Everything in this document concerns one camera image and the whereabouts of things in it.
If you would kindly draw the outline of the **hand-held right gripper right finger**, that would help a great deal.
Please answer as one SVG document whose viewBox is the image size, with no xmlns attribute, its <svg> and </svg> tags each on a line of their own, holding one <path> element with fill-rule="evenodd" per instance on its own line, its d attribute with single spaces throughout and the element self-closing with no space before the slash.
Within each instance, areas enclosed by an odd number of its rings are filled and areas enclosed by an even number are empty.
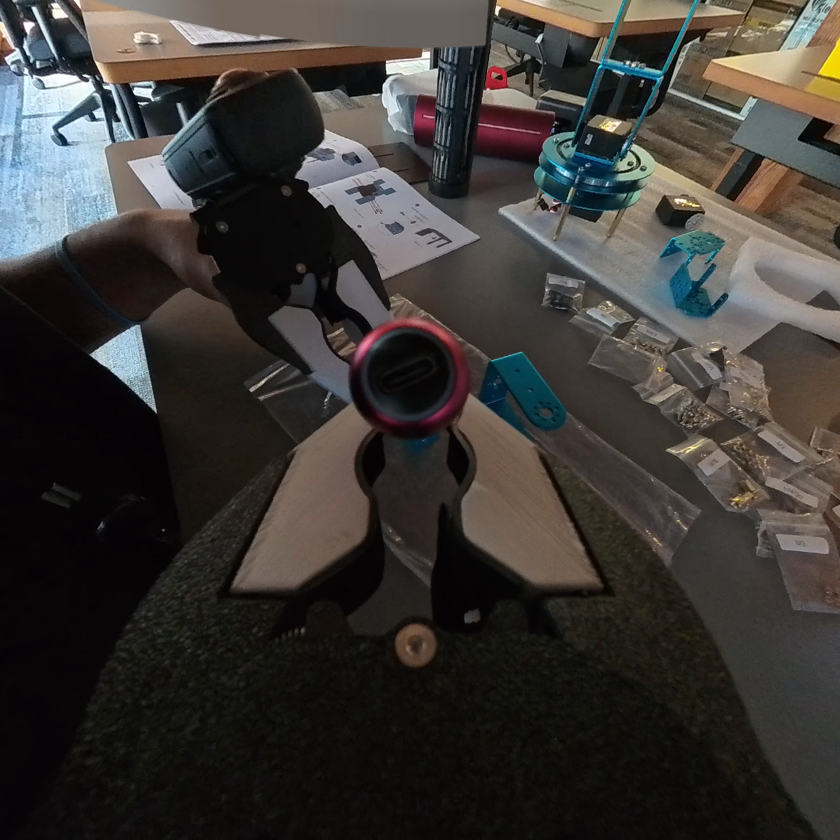
<svg viewBox="0 0 840 840">
<path fill-rule="evenodd" d="M 469 451 L 458 504 L 467 545 L 523 595 L 602 593 L 536 444 L 491 410 L 464 410 L 456 431 Z"/>
</svg>

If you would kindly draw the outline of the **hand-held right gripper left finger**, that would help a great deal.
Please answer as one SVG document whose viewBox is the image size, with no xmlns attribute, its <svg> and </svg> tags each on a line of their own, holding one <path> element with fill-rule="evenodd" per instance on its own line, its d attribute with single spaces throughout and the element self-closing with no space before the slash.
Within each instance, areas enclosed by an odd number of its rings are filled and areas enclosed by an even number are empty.
<svg viewBox="0 0 840 840">
<path fill-rule="evenodd" d="M 362 572 L 382 578 L 382 528 L 362 454 L 375 436 L 361 415 L 337 415 L 295 447 L 231 595 L 308 595 Z"/>
</svg>

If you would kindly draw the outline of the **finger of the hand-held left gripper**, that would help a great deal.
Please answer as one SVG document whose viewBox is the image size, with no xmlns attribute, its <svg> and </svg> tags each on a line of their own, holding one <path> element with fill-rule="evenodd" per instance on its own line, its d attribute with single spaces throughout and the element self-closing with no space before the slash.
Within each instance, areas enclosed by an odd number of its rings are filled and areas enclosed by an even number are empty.
<svg viewBox="0 0 840 840">
<path fill-rule="evenodd" d="M 286 306 L 271 314 L 269 323 L 305 364 L 310 379 L 346 403 L 352 402 L 350 364 L 336 353 L 313 310 Z"/>
<path fill-rule="evenodd" d="M 331 264 L 330 322 L 350 322 L 356 329 L 376 329 L 392 320 L 391 302 L 377 266 L 364 272 L 353 259 Z"/>
</svg>

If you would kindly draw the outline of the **red electric screwdriver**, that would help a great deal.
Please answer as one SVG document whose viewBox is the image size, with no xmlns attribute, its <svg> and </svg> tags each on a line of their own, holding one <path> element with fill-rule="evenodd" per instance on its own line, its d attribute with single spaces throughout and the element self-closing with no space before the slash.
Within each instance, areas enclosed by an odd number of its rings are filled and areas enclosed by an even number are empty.
<svg viewBox="0 0 840 840">
<path fill-rule="evenodd" d="M 392 320 L 358 343 L 350 363 L 353 405 L 375 432 L 426 438 L 452 426 L 470 390 L 454 336 L 418 318 Z"/>
</svg>

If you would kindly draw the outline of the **large blue U bracket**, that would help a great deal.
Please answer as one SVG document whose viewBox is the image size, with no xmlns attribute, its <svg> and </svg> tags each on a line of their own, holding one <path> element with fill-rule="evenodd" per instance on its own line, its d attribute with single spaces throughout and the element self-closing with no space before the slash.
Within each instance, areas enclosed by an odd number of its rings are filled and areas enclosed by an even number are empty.
<svg viewBox="0 0 840 840">
<path fill-rule="evenodd" d="M 567 412 L 522 352 L 489 360 L 479 401 L 527 438 L 562 428 Z"/>
</svg>

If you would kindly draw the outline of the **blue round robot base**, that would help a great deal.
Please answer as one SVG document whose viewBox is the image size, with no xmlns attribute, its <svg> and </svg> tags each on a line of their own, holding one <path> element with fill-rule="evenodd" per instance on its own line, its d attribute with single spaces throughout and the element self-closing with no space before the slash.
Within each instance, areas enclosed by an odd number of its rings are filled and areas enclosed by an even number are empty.
<svg viewBox="0 0 840 840">
<path fill-rule="evenodd" d="M 637 202 L 655 163 L 643 150 L 634 150 L 634 141 L 652 104 L 659 98 L 663 81 L 680 50 L 673 44 L 660 68 L 642 62 L 618 61 L 613 51 L 619 37 L 616 21 L 605 43 L 602 57 L 588 90 L 584 110 L 573 133 L 558 133 L 543 144 L 534 182 L 542 194 L 562 202 L 572 185 L 576 187 L 574 211 L 589 214 L 617 213 Z M 615 114 L 596 114 L 595 104 L 604 75 L 619 77 L 618 101 L 632 83 L 648 84 L 644 105 L 629 121 Z"/>
</svg>

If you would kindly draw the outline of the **person's left forearm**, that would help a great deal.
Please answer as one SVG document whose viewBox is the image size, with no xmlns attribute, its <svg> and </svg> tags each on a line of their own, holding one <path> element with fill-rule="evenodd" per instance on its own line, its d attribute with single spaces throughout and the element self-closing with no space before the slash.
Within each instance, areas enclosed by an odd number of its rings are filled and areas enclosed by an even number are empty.
<svg viewBox="0 0 840 840">
<path fill-rule="evenodd" d="M 129 246 L 119 217 L 69 234 L 67 244 L 87 282 L 122 314 L 128 298 Z M 54 246 L 2 261 L 1 279 L 3 289 L 86 351 L 128 330 L 98 314 L 75 290 L 56 262 Z"/>
</svg>

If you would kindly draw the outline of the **dark grey desk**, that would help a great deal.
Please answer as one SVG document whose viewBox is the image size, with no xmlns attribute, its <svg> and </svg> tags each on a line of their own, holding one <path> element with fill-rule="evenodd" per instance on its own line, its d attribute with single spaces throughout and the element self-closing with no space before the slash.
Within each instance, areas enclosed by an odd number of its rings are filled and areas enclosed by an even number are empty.
<svg viewBox="0 0 840 840">
<path fill-rule="evenodd" d="M 588 365 L 592 338 L 541 306 L 561 260 L 498 208 L 533 197 L 532 168 L 479 158 L 469 194 L 431 201 L 479 241 L 387 281 L 485 355 L 524 352 L 567 410 L 701 509 L 672 571 L 714 636 L 763 750 L 821 838 L 838 838 L 838 616 L 791 608 L 755 527 L 724 511 L 666 448 L 678 429 L 632 387 Z M 230 314 L 186 290 L 142 327 L 178 516 L 189 539 L 288 451 L 245 381 L 272 358 Z"/>
</svg>

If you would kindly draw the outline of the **person's left hand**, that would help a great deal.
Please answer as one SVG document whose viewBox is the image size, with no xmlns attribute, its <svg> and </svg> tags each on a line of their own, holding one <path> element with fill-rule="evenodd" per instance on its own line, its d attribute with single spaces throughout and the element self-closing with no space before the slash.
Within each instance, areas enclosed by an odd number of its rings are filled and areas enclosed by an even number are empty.
<svg viewBox="0 0 840 840">
<path fill-rule="evenodd" d="M 130 242 L 128 298 L 123 313 L 148 318 L 182 291 L 227 305 L 214 279 L 214 259 L 197 247 L 197 226 L 189 213 L 138 209 L 119 216 Z"/>
</svg>

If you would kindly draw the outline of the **clear plastic bag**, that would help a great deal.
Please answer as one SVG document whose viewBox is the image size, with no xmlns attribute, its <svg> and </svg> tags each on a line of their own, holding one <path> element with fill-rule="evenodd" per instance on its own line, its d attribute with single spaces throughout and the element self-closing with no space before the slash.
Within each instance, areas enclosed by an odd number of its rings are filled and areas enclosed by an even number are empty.
<svg viewBox="0 0 840 840">
<path fill-rule="evenodd" d="M 464 410 L 489 408 L 484 406 L 477 396 L 468 395 Z M 461 531 L 459 502 L 467 488 L 469 451 L 466 444 L 459 441 L 456 431 L 458 422 L 459 418 L 452 426 L 439 432 L 445 436 L 447 442 L 445 474 L 451 477 L 455 488 L 451 499 L 441 502 L 435 513 L 436 553 L 429 574 L 432 617 L 423 619 L 409 616 L 403 620 L 409 627 L 418 628 L 422 639 L 433 636 L 434 628 L 453 634 L 477 633 L 487 624 L 492 611 L 502 602 L 519 604 L 524 611 L 527 629 L 535 632 L 539 626 L 539 609 L 544 607 L 549 599 L 613 594 L 602 562 L 595 557 L 579 520 L 571 509 L 569 498 L 552 470 L 551 457 L 560 466 L 572 469 L 589 488 L 601 496 L 615 514 L 623 518 L 638 535 L 646 537 L 650 546 L 666 564 L 670 563 L 673 553 L 685 537 L 685 532 L 697 517 L 695 513 L 680 514 L 673 501 L 664 497 L 663 484 L 614 449 L 602 449 L 595 444 L 587 444 L 583 427 L 575 426 L 568 416 L 562 428 L 556 431 L 543 432 L 534 429 L 533 438 L 527 439 L 537 446 L 541 460 L 549 470 L 555 488 L 561 494 L 584 547 L 602 577 L 604 589 L 600 594 L 523 595 L 514 584 L 489 566 L 477 550 L 467 545 Z M 372 578 L 364 576 L 362 572 L 348 569 L 339 576 L 338 583 L 324 584 L 308 595 L 236 595 L 275 598 L 285 602 L 286 606 L 280 615 L 282 634 L 295 631 L 302 633 L 309 613 L 315 606 L 332 604 L 333 610 L 340 610 L 342 616 L 348 618 L 367 603 L 381 587 L 385 566 L 386 525 L 382 522 L 380 506 L 375 495 L 375 483 L 386 472 L 385 440 L 393 436 L 371 429 L 374 441 L 364 448 L 362 468 L 365 478 L 371 482 L 381 525 L 381 580 L 371 594 L 363 595 L 361 584 L 372 583 Z"/>
</svg>

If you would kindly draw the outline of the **white instruction manual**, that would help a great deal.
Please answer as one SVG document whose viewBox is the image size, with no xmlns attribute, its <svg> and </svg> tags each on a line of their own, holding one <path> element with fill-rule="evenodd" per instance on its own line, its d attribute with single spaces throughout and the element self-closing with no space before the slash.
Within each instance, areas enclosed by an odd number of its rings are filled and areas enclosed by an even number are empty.
<svg viewBox="0 0 840 840">
<path fill-rule="evenodd" d="M 479 239 L 421 196 L 418 184 L 377 167 L 368 147 L 330 130 L 297 177 L 362 238 L 383 280 Z"/>
</svg>

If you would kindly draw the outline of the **dark flat tray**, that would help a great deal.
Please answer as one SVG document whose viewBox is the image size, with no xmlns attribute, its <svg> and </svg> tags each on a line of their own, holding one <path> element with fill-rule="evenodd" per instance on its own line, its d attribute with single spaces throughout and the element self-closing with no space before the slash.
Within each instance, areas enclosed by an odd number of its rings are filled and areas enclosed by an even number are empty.
<svg viewBox="0 0 840 840">
<path fill-rule="evenodd" d="M 410 185 L 426 183 L 430 173 L 429 165 L 406 143 L 383 143 L 372 145 L 368 150 L 377 167 L 399 175 Z"/>
</svg>

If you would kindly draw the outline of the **black perforated cylinder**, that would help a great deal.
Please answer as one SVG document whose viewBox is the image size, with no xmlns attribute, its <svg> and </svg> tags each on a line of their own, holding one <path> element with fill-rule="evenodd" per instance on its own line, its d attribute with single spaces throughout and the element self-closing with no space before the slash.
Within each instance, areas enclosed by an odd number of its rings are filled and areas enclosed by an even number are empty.
<svg viewBox="0 0 840 840">
<path fill-rule="evenodd" d="M 488 44 L 439 50 L 428 178 L 435 196 L 455 199 L 468 193 L 489 53 Z"/>
</svg>

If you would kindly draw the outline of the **blue wristband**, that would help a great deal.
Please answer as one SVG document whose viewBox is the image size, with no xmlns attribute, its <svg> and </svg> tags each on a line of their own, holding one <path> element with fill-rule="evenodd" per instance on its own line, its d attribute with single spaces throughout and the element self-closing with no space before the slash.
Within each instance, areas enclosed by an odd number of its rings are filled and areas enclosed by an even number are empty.
<svg viewBox="0 0 840 840">
<path fill-rule="evenodd" d="M 124 314 L 112 308 L 105 299 L 101 297 L 96 289 L 87 282 L 86 278 L 81 274 L 77 262 L 70 255 L 67 247 L 68 239 L 69 235 L 65 235 L 55 242 L 54 257 L 69 283 L 81 294 L 85 301 L 106 320 L 119 326 L 121 329 L 131 329 L 140 326 L 143 322 L 142 320 L 128 318 Z"/>
</svg>

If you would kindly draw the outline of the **white plastic bag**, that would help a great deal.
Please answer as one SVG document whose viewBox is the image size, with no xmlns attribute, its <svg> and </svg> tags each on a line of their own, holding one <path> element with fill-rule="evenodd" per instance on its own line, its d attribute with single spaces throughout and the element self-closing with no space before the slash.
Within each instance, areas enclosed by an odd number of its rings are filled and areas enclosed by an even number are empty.
<svg viewBox="0 0 840 840">
<path fill-rule="evenodd" d="M 436 69 L 412 74 L 397 73 L 385 80 L 382 105 L 386 110 L 387 121 L 394 131 L 413 136 L 417 100 L 420 96 L 429 96 L 435 100 L 437 81 Z"/>
</svg>

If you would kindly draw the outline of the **pile of small screw bags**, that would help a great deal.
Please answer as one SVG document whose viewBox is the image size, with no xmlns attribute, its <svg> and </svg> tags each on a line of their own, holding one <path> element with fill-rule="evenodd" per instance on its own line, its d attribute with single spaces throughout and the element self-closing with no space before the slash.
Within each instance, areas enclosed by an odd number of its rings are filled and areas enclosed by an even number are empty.
<svg viewBox="0 0 840 840">
<path fill-rule="evenodd" d="M 751 520 L 794 610 L 838 615 L 838 448 L 814 448 L 770 417 L 761 364 L 719 343 L 690 344 L 585 284 L 548 273 L 542 305 L 597 336 L 594 367 L 623 378 L 684 439 L 668 448 L 725 511 Z"/>
</svg>

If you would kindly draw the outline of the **white paper sheet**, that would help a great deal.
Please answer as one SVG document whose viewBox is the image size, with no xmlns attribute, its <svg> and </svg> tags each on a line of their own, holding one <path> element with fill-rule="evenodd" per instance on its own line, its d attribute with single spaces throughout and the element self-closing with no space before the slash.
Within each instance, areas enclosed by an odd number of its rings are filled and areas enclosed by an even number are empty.
<svg viewBox="0 0 840 840">
<path fill-rule="evenodd" d="M 191 46 L 195 47 L 231 46 L 248 43 L 253 39 L 249 35 L 232 33 L 197 24 L 188 24 L 178 20 L 171 20 L 170 24 Z"/>
</svg>

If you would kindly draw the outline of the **red cylinder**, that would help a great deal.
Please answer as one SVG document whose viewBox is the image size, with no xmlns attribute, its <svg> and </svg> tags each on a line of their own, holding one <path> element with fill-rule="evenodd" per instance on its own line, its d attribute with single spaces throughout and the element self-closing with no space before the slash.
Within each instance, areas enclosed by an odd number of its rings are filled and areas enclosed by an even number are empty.
<svg viewBox="0 0 840 840">
<path fill-rule="evenodd" d="M 427 95 L 416 100 L 413 138 L 419 145 L 433 145 L 435 104 L 435 99 Z M 537 164 L 554 125 L 552 111 L 483 103 L 479 109 L 474 154 Z"/>
</svg>

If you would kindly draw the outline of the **person's black clothing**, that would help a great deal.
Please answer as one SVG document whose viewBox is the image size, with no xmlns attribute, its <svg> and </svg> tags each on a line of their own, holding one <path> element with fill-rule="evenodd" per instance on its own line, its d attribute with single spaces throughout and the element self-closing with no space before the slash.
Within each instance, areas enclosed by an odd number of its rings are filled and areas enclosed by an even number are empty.
<svg viewBox="0 0 840 840">
<path fill-rule="evenodd" d="M 154 411 L 2 292 L 1 824 L 51 785 L 180 527 Z"/>
</svg>

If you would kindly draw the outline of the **white foam sheet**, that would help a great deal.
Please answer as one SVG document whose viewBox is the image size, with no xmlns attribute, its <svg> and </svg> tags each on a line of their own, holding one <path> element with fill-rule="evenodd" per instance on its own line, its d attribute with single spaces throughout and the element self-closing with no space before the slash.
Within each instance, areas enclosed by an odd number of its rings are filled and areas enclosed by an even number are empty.
<svg viewBox="0 0 840 840">
<path fill-rule="evenodd" d="M 669 290 L 669 279 L 686 258 L 675 254 L 660 258 L 669 240 L 676 235 L 662 225 L 656 215 L 657 201 L 665 194 L 694 193 L 696 186 L 678 184 L 676 175 L 660 169 L 620 223 L 614 236 L 606 238 L 608 222 L 591 224 L 573 217 L 564 226 L 556 241 L 552 241 L 556 226 L 550 213 L 534 212 L 531 198 L 504 206 L 499 213 L 511 221 L 526 236 L 554 252 L 586 278 L 599 283 L 614 297 L 632 308 L 670 328 L 677 335 L 695 345 L 720 342 L 731 350 L 741 351 L 772 330 L 779 323 L 758 313 L 742 309 L 727 301 L 709 319 L 691 318 L 678 310 Z M 702 200 L 705 219 L 699 230 L 723 238 L 726 242 L 714 258 L 717 269 L 705 284 L 714 301 L 729 292 L 729 277 L 740 248 L 750 238 L 780 245 L 793 251 L 825 259 L 830 258 L 783 235 L 760 220 L 741 214 L 726 203 Z"/>
</svg>

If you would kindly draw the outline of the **black case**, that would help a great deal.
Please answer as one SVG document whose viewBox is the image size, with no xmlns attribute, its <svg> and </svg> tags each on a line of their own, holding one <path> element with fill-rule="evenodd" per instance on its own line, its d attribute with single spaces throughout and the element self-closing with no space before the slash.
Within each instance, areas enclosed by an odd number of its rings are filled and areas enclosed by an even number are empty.
<svg viewBox="0 0 840 840">
<path fill-rule="evenodd" d="M 574 130 L 585 108 L 586 99 L 567 91 L 548 90 L 535 101 L 537 110 L 551 112 L 553 131 L 567 133 Z"/>
</svg>

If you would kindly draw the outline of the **black office chair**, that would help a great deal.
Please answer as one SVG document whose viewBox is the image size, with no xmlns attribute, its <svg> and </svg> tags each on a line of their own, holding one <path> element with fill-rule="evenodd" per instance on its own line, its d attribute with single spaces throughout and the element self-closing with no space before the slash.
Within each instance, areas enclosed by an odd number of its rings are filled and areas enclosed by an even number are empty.
<svg viewBox="0 0 840 840">
<path fill-rule="evenodd" d="M 96 122 L 101 111 L 108 138 L 115 142 L 114 123 L 120 120 L 113 95 L 92 57 L 87 30 L 75 2 L 2 1 L 2 24 L 14 53 L 7 58 L 18 76 L 43 87 L 43 78 L 65 75 L 91 84 L 92 93 L 54 123 L 51 139 L 68 146 L 62 130 L 81 119 Z"/>
</svg>

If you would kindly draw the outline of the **small black motor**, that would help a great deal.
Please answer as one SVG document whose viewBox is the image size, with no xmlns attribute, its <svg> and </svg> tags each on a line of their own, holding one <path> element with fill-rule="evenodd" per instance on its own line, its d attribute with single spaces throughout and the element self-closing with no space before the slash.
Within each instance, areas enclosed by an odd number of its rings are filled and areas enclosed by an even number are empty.
<svg viewBox="0 0 840 840">
<path fill-rule="evenodd" d="M 697 229 L 705 219 L 706 210 L 700 200 L 690 194 L 666 194 L 659 200 L 655 215 L 667 228 L 682 231 Z"/>
</svg>

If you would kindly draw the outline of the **light wooden table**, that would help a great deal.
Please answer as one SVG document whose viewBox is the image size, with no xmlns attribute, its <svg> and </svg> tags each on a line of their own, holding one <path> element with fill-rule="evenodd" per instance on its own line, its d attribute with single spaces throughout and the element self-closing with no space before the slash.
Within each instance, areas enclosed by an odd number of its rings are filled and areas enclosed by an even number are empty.
<svg viewBox="0 0 840 840">
<path fill-rule="evenodd" d="M 740 25 L 745 17 L 721 2 L 499 1 L 495 9 L 492 40 L 554 75 L 588 65 L 616 21 L 621 37 L 679 49 L 689 34 Z"/>
</svg>

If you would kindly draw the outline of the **wooden table with thick legs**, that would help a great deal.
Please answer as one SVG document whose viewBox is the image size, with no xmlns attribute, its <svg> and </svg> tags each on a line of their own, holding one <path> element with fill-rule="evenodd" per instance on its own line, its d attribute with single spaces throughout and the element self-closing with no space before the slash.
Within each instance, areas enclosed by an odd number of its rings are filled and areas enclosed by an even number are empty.
<svg viewBox="0 0 840 840">
<path fill-rule="evenodd" d="M 832 47 L 713 60 L 704 78 L 754 98 L 731 139 L 736 151 L 713 183 L 756 214 L 780 208 L 804 176 L 839 186 L 838 80 L 818 75 Z"/>
</svg>

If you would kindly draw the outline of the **wooden table with dark frame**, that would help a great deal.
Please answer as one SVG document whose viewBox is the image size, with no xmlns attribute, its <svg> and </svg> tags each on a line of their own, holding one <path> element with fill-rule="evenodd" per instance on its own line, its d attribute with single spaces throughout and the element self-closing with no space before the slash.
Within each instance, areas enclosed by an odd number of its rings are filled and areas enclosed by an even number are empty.
<svg viewBox="0 0 840 840">
<path fill-rule="evenodd" d="M 229 69 L 283 70 L 381 64 L 422 55 L 422 48 L 284 43 L 195 47 L 165 17 L 143 14 L 103 2 L 80 2 L 92 57 L 110 85 L 120 116 L 134 140 L 146 139 L 148 129 L 131 86 L 147 81 L 217 77 Z M 135 31 L 155 32 L 162 45 L 133 42 Z"/>
</svg>

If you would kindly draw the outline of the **blue perforated bracket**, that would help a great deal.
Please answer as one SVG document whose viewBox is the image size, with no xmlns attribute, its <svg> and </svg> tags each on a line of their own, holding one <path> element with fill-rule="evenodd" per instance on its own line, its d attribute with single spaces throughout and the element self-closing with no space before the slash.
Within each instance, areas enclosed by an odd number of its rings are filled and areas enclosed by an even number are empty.
<svg viewBox="0 0 840 840">
<path fill-rule="evenodd" d="M 729 300 L 729 294 L 724 292 L 712 300 L 705 284 L 717 269 L 717 264 L 708 262 L 706 269 L 694 279 L 690 274 L 692 258 L 686 258 L 669 279 L 668 287 L 675 307 L 683 314 L 694 319 L 710 319 Z"/>
</svg>

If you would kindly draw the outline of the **blue flat bracket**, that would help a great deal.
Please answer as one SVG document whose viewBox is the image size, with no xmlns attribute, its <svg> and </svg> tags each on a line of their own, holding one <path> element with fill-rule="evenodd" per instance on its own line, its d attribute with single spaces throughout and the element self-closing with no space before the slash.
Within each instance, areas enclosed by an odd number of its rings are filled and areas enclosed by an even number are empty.
<svg viewBox="0 0 840 840">
<path fill-rule="evenodd" d="M 710 264 L 720 253 L 726 242 L 723 238 L 703 230 L 693 230 L 672 237 L 659 257 L 683 254 L 686 263 L 690 263 L 696 256 L 705 256 L 706 264 Z"/>
</svg>

